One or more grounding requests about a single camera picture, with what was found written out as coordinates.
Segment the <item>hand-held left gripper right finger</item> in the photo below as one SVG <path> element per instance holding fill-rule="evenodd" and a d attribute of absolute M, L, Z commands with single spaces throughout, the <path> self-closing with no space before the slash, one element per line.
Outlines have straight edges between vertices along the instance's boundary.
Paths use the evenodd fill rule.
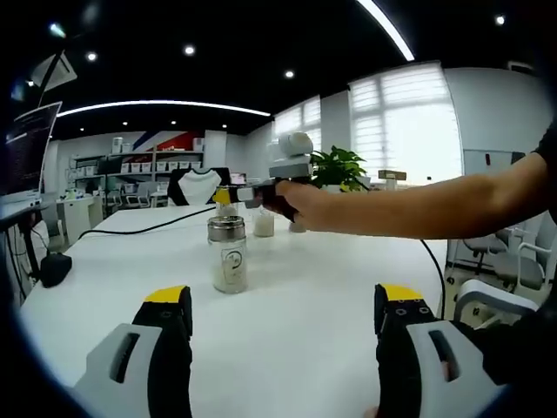
<path fill-rule="evenodd" d="M 482 352 L 410 288 L 376 285 L 374 330 L 380 417 L 479 417 L 505 390 Z"/>

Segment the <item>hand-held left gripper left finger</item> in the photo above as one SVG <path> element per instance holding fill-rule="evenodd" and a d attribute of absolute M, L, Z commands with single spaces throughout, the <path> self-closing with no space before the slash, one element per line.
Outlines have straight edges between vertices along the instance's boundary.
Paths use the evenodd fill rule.
<path fill-rule="evenodd" d="M 94 417 L 191 417 L 191 289 L 147 296 L 86 356 L 73 394 Z"/>

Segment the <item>person's right hand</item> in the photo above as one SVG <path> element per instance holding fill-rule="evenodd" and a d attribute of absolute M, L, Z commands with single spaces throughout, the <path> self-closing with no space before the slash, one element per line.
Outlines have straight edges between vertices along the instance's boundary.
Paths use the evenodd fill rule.
<path fill-rule="evenodd" d="M 282 180 L 275 192 L 296 210 L 294 219 L 306 229 L 316 232 L 351 233 L 346 193 L 329 193 L 312 185 Z"/>

